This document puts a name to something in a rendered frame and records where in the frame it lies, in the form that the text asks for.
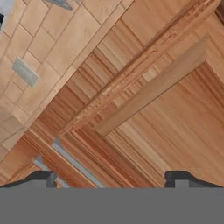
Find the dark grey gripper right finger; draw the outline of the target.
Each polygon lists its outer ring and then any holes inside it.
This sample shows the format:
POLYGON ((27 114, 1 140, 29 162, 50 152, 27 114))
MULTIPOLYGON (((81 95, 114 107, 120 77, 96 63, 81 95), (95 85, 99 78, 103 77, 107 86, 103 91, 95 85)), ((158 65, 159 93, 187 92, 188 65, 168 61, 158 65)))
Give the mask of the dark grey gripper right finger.
POLYGON ((179 188, 179 187, 208 187, 208 188, 221 188, 221 185, 207 182, 205 180, 196 178, 189 171, 166 171, 165 188, 179 188))

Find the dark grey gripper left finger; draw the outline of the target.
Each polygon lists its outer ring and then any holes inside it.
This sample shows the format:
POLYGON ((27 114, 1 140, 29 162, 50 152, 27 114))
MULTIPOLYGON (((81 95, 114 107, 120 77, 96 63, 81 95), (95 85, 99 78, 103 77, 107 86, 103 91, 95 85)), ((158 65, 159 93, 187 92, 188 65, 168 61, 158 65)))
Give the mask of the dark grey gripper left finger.
POLYGON ((10 182, 5 185, 0 185, 0 188, 12 187, 35 187, 35 188, 56 188, 57 174, 55 171, 33 171, 27 177, 10 182))

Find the plain wooden cabinet door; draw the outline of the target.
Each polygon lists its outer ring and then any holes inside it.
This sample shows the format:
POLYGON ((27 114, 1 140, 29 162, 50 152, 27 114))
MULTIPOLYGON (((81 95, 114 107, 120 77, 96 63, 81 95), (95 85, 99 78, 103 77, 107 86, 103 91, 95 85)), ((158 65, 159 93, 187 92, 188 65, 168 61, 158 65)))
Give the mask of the plain wooden cabinet door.
POLYGON ((61 156, 56 150, 28 131, 0 160, 0 184, 19 180, 40 167, 35 159, 41 156, 44 166, 55 171, 60 179, 71 187, 96 188, 91 180, 61 156))

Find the wooden cabinet door, recessed panel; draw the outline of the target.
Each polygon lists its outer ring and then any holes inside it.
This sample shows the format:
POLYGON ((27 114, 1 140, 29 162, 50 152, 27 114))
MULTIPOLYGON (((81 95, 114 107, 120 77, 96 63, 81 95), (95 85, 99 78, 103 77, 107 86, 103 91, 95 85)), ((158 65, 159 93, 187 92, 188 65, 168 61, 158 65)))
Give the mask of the wooden cabinet door, recessed panel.
POLYGON ((59 134, 115 187, 161 186, 170 170, 221 170, 224 0, 135 0, 76 72, 106 84, 59 134))

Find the white and black appliance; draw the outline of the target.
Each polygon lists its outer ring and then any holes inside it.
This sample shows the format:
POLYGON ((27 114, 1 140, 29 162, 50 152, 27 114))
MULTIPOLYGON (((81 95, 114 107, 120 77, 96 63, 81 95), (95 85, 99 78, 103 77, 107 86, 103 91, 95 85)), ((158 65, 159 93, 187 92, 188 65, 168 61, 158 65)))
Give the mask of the white and black appliance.
POLYGON ((15 0, 0 0, 0 31, 4 28, 6 18, 10 15, 15 0))

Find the grey wall socket plate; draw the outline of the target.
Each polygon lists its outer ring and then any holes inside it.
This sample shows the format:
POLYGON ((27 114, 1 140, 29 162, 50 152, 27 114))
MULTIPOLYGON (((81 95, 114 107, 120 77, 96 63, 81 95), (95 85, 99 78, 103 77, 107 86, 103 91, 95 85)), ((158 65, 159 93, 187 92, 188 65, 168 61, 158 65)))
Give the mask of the grey wall socket plate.
POLYGON ((22 81, 23 83, 29 85, 31 88, 34 88, 37 85, 39 81, 38 74, 20 57, 16 57, 11 68, 16 74, 15 82, 17 84, 22 81))

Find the grey metal bracket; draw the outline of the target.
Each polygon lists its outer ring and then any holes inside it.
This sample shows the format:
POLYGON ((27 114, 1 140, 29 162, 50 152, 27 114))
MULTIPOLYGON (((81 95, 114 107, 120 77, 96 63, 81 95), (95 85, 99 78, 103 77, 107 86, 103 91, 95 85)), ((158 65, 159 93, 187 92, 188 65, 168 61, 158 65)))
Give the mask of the grey metal bracket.
POLYGON ((59 7, 71 11, 73 7, 67 0, 46 0, 48 3, 58 5, 59 7))

